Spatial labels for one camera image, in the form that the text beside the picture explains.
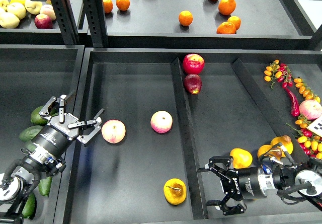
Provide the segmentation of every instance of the red chili pepper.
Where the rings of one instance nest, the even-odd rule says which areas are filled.
[[[302,128],[301,131],[305,137],[312,137],[312,132],[310,130]]]
[[[292,116],[298,117],[300,115],[300,109],[299,109],[299,104],[296,96],[288,88],[284,88],[284,90],[286,90],[289,98],[292,101],[292,109],[291,109]]]

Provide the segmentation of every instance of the green apple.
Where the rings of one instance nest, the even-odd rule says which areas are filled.
[[[56,15],[55,15],[52,5],[46,4],[46,5],[42,6],[40,9],[40,13],[48,15],[52,21],[54,21],[56,19]]]
[[[20,20],[26,16],[26,9],[25,6],[21,3],[12,3],[7,6],[7,12],[13,13],[16,15]]]
[[[5,13],[6,11],[2,8],[0,8],[0,14]]]
[[[9,4],[8,0],[0,0],[0,8],[4,9],[5,11],[7,11],[8,4]]]
[[[26,0],[25,1],[25,8],[31,14],[40,14],[40,9],[42,7],[42,2]]]
[[[0,25],[5,29],[14,29],[20,23],[19,18],[13,13],[2,13],[0,14]]]

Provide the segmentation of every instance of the robotic arm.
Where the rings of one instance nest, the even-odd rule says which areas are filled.
[[[6,213],[0,212],[0,223],[23,223],[22,210],[28,196],[38,186],[42,178],[62,173],[66,167],[61,157],[74,140],[79,140],[84,146],[100,130],[102,120],[101,109],[93,120],[79,121],[78,118],[66,112],[66,104],[75,96],[72,93],[60,98],[51,97],[39,112],[43,119],[48,120],[47,125],[32,139],[36,149],[31,152],[22,149],[26,155],[21,160],[13,161],[0,174],[0,205],[11,204]],[[52,109],[58,110],[57,116],[51,116]],[[80,131],[93,127],[89,135],[80,135]]]
[[[282,143],[279,146],[290,161],[290,165],[284,165],[267,151],[259,157],[260,166],[244,169],[223,169],[217,164],[230,167],[232,157],[212,157],[204,168],[198,172],[213,172],[220,178],[225,197],[222,200],[209,200],[207,206],[215,206],[222,210],[224,215],[245,213],[247,206],[237,204],[228,206],[230,199],[242,201],[243,199],[266,198],[268,189],[277,189],[277,195],[286,204],[297,204],[309,201],[322,211],[322,161],[317,158],[309,158],[306,163],[297,164],[287,152]],[[292,193],[298,192],[301,197],[293,197]]]

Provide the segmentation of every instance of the red pepper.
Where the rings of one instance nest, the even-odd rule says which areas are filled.
[[[299,109],[299,104],[296,96],[288,88],[284,88],[284,90],[286,90],[289,98],[292,101],[292,109],[291,109],[292,116],[298,117],[300,115],[300,109]]]

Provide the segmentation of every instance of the metal bracket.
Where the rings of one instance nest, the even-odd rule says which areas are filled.
[[[83,0],[93,47],[108,47],[103,0]]]
[[[51,0],[65,45],[78,45],[78,30],[69,0]]]

